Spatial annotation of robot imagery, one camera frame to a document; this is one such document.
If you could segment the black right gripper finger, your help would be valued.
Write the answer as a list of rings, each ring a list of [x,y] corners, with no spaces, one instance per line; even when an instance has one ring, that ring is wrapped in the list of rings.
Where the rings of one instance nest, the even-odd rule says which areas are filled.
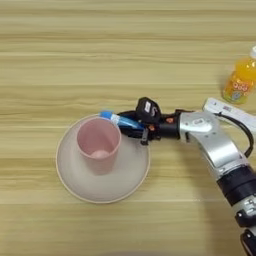
[[[120,131],[123,135],[135,139],[141,139],[146,132],[145,129],[134,129],[131,127],[120,127]]]
[[[125,118],[129,118],[132,120],[137,120],[137,114],[135,110],[129,110],[129,111],[123,111],[123,112],[119,112],[118,113],[119,116],[125,117]]]

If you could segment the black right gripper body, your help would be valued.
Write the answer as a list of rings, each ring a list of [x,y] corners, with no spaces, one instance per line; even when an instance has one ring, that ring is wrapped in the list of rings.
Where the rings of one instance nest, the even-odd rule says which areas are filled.
[[[147,124],[142,133],[141,144],[146,146],[152,140],[162,138],[180,139],[180,114],[176,110],[171,114],[162,114],[155,124]]]

